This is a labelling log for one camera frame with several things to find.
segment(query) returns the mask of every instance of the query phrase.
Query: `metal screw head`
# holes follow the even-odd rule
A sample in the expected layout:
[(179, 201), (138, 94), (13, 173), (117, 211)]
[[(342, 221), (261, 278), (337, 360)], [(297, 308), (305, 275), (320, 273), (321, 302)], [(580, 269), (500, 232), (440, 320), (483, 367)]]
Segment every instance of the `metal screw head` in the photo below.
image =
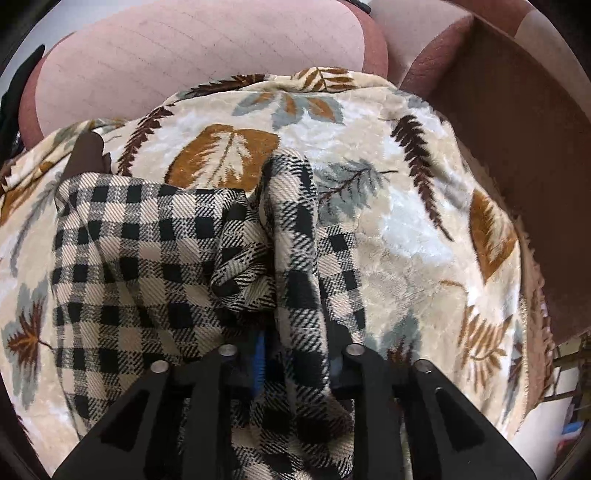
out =
[(150, 365), (150, 370), (155, 374), (163, 374), (168, 370), (168, 362), (165, 360), (156, 360), (152, 365)]
[(238, 347), (236, 345), (232, 345), (231, 343), (226, 343), (225, 345), (222, 345), (220, 348), (218, 348), (217, 351), (222, 356), (234, 356), (238, 353)]
[(365, 352), (365, 347), (358, 343), (351, 343), (345, 347), (345, 352), (352, 356), (359, 356), (363, 355), (363, 352)]
[(420, 359), (414, 363), (414, 368), (424, 374), (428, 374), (433, 370), (433, 364), (429, 360)]

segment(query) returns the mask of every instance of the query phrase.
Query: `black strap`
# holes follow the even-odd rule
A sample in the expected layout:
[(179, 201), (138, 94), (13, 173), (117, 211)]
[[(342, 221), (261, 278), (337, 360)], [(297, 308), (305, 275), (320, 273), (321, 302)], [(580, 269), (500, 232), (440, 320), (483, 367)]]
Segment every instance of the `black strap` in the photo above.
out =
[(45, 45), (37, 49), (18, 68), (0, 103), (0, 165), (11, 156), (12, 144), (18, 133), (18, 109), (22, 93), (33, 69), (45, 52)]

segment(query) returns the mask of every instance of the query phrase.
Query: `black bracket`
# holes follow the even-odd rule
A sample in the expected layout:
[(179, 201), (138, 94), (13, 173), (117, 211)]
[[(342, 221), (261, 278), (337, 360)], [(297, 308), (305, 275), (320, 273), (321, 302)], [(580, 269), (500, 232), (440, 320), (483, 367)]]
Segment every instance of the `black bracket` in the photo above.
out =
[[(252, 395), (257, 332), (197, 362), (152, 364), (80, 441), (54, 480), (230, 480), (230, 401)], [(394, 364), (327, 323), (331, 389), (355, 401), (353, 480), (403, 480), (400, 428), (414, 480), (535, 480), (493, 425), (428, 360)], [(186, 412), (182, 460), (181, 411)]]

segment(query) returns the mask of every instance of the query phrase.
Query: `plaid cloth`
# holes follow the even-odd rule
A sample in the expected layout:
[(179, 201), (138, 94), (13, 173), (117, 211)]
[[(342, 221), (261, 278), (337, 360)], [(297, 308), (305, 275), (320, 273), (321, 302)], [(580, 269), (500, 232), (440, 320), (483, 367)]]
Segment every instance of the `plaid cloth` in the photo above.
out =
[(352, 410), (330, 393), (325, 316), (363, 340), (355, 233), (318, 224), (304, 157), (277, 151), (249, 198), (85, 173), (56, 206), (56, 364), (81, 434), (152, 362), (199, 359), (268, 312), (263, 389), (233, 405), (238, 478), (351, 473)]

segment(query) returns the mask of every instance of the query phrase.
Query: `leaf-patterned blanket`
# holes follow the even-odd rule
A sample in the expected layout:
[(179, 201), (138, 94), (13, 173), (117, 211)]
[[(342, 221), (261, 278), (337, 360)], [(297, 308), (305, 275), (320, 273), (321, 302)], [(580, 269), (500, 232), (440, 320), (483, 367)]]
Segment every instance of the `leaf-patterned blanket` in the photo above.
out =
[[(73, 421), (80, 405), (57, 374), (51, 291), (56, 188), (87, 130), (103, 136), (115, 174), (243, 189), (249, 199), (278, 149), (297, 152), (313, 169), (317, 229), (346, 224), (354, 233), (365, 344), (393, 361), (432, 360), (507, 437), (538, 401), (546, 365), (531, 352), (550, 340), (532, 340), (542, 309), (528, 281), (536, 266), (518, 225), (463, 161), (452, 126), (373, 75), (236, 76), (180, 92), (135, 121), (57, 131), (0, 174), (0, 369), (50, 472), (89, 427)], [(332, 301), (352, 315), (349, 299)], [(119, 387), (134, 379), (119, 375)], [(74, 372), (72, 382), (92, 380)]]

